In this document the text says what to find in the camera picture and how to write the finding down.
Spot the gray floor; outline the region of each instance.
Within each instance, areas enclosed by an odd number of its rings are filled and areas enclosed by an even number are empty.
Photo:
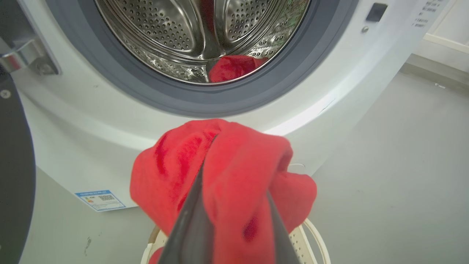
[[[313,176],[334,264],[469,263],[469,96],[399,74]],[[96,213],[44,173],[22,264],[137,264],[152,223]]]

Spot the front-loading washing machine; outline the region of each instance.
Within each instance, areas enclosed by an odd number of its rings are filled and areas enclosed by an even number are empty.
[[[91,194],[116,199],[96,210],[133,207],[136,156],[192,119],[285,136],[291,170],[312,175],[446,2],[18,0],[47,59],[31,70],[19,58],[25,67],[9,71],[37,166],[85,203]],[[211,82],[231,55],[263,63]]]

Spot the red towel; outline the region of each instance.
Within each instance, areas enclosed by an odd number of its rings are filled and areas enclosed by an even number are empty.
[[[137,157],[130,195],[169,234],[205,159],[202,192],[214,225],[213,262],[273,264],[267,191],[288,232],[305,220],[316,198],[309,176],[287,172],[292,155],[283,137],[221,119],[190,121]]]
[[[267,60],[242,55],[224,56],[210,70],[208,78],[212,83],[233,80],[252,72]]]

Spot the scratch mark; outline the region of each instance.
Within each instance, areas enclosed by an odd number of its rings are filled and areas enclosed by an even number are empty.
[[[91,244],[91,238],[88,237],[88,243],[86,243],[85,252],[84,252],[85,256],[88,256],[88,255],[86,254],[86,250],[90,247],[90,244]]]

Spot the red cloth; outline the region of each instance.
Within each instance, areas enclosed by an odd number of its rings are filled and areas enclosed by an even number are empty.
[[[224,56],[210,70],[208,78],[212,83],[233,80],[252,72],[267,60],[243,55]]]
[[[214,225],[213,262],[275,263],[267,191],[288,232],[305,220],[316,198],[311,177],[287,172],[292,155],[283,137],[221,119],[190,121],[137,157],[130,195],[169,234],[205,159],[202,193]]]

